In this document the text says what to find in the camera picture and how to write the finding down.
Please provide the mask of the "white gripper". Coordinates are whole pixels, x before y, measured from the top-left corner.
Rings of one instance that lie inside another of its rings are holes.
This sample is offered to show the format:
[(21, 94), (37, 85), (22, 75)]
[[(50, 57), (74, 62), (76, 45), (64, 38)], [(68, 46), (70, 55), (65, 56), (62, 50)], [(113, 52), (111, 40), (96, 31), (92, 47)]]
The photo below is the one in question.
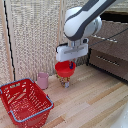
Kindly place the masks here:
[[(60, 44), (56, 47), (56, 60), (59, 62), (64, 62), (67, 60), (72, 60), (88, 53), (88, 38), (82, 41), (72, 42), (71, 45), (67, 43)], [(69, 68), (73, 69), (74, 62), (69, 61)]]

